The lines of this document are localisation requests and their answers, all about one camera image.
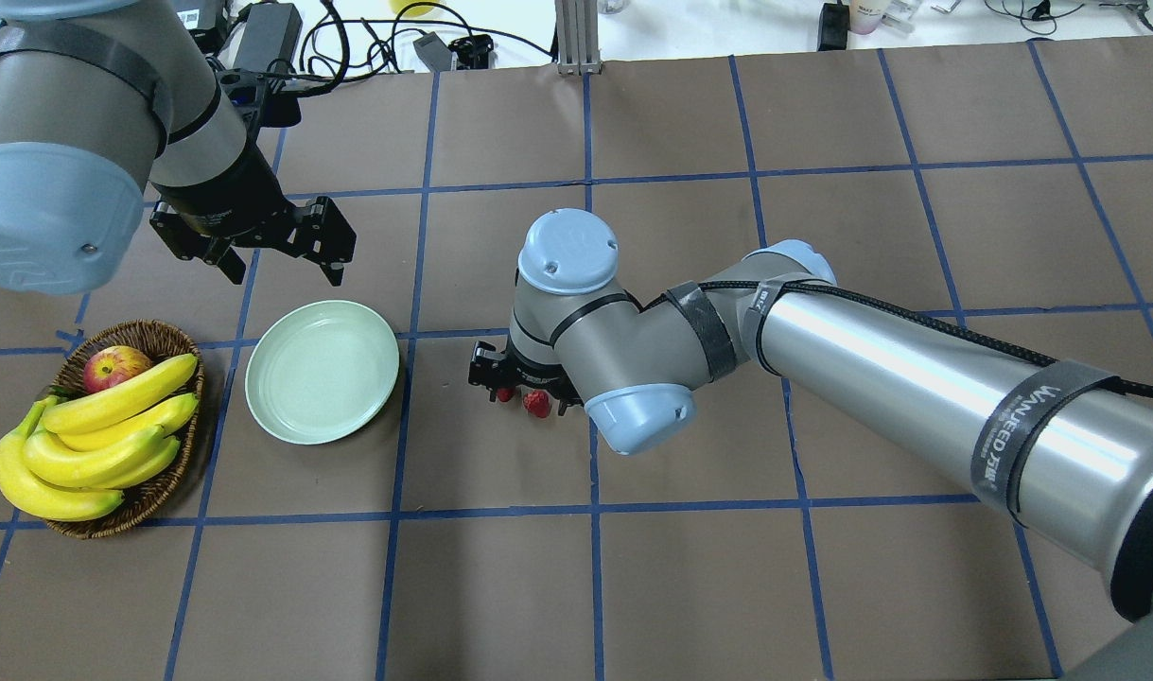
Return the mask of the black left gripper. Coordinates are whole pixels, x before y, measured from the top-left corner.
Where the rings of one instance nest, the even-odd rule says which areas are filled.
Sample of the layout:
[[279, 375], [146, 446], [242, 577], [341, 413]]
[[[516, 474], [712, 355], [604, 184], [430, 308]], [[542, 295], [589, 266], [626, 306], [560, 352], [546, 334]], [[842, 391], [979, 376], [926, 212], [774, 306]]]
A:
[[174, 257], [199, 259], [240, 285], [246, 263], [238, 249], [273, 249], [317, 264], [334, 288], [342, 283], [355, 229], [329, 197], [292, 203], [255, 142], [213, 180], [157, 190], [161, 199], [149, 225]]

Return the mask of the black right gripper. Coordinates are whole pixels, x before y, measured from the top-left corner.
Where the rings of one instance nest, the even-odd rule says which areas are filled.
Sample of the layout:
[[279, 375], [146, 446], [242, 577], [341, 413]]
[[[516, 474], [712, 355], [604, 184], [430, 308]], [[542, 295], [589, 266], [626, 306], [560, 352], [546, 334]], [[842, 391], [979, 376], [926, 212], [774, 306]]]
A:
[[497, 404], [493, 391], [502, 387], [517, 387], [520, 402], [523, 393], [547, 391], [551, 398], [550, 414], [564, 415], [571, 407], [585, 404], [563, 366], [525, 358], [513, 345], [506, 345], [502, 351], [485, 341], [474, 345], [468, 384], [487, 389], [489, 400]]

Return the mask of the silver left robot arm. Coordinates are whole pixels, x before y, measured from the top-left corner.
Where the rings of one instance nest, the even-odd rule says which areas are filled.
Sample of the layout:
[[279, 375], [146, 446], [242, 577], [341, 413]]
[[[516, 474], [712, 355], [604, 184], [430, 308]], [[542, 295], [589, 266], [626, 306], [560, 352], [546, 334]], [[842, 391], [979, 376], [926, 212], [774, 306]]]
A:
[[218, 71], [166, 1], [0, 1], [0, 288], [70, 296], [116, 274], [144, 211], [169, 254], [243, 283], [239, 249], [317, 264], [337, 288], [357, 236], [295, 205], [257, 137], [300, 99], [274, 60]]

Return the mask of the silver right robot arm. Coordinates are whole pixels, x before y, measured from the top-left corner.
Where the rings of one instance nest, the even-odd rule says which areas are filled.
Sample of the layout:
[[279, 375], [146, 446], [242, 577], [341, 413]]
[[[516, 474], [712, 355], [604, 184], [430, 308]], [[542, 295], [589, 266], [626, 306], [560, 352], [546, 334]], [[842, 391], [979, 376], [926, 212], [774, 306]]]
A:
[[619, 259], [594, 213], [535, 220], [506, 346], [477, 345], [469, 383], [580, 406], [638, 454], [688, 425], [698, 388], [755, 362], [1102, 573], [1130, 626], [1069, 678], [1153, 680], [1153, 385], [839, 288], [796, 239], [647, 307]]

